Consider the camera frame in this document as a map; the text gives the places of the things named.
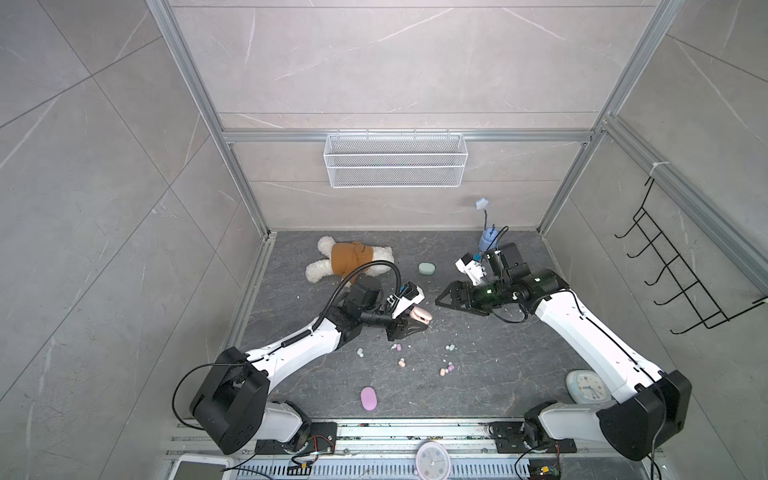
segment mint green soap bar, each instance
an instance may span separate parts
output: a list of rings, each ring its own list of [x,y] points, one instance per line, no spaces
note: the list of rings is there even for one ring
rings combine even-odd
[[[422,262],[419,264],[419,273],[422,275],[432,275],[435,272],[435,265],[432,263]]]

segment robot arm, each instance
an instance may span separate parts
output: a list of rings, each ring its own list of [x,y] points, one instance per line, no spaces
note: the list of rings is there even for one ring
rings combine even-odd
[[[564,438],[603,441],[638,461],[683,428],[691,385],[680,372],[667,374],[637,353],[590,312],[555,272],[532,273],[513,243],[484,256],[491,269],[489,278],[484,278],[485,272],[478,275],[476,266],[469,274],[472,265],[465,255],[457,266],[470,281],[451,283],[435,305],[487,316],[495,308],[517,303],[526,317],[535,313],[560,334],[603,379],[614,398],[598,405],[546,402],[534,407],[525,415],[525,439],[531,447]],[[442,301],[447,296],[450,303]]]
[[[299,450],[309,435],[310,420],[293,405],[267,402],[280,382],[355,339],[365,325],[386,329],[390,342],[427,329],[432,315],[416,306],[424,300],[419,286],[408,282],[384,301],[380,294],[381,283],[360,274],[348,293],[324,309],[322,321],[317,317],[293,334],[247,353],[234,347],[224,350],[190,405],[193,417],[227,455],[251,438],[277,440],[286,449]]]

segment stuffed toy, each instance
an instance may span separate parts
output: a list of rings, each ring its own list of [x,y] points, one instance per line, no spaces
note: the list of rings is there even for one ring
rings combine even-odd
[[[323,237],[318,240],[317,249],[328,258],[317,260],[306,266],[306,279],[312,283],[317,283],[321,278],[329,275],[338,275],[343,278],[358,266],[374,260],[395,261],[391,247],[369,247],[357,241],[336,243],[332,237]],[[374,265],[369,267],[365,274],[376,276],[387,271],[389,271],[388,266]]]

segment wire basket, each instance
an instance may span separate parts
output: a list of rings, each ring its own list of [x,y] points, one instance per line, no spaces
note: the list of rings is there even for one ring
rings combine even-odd
[[[467,162],[461,134],[330,134],[323,152],[331,187],[458,187]]]

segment white clock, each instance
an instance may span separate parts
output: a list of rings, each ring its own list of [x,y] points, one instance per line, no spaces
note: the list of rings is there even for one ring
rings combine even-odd
[[[446,480],[451,475],[448,450],[437,442],[427,442],[416,453],[416,473],[421,480]]]
[[[565,377],[568,393],[576,403],[602,403],[611,399],[611,392],[597,373],[574,370]]]

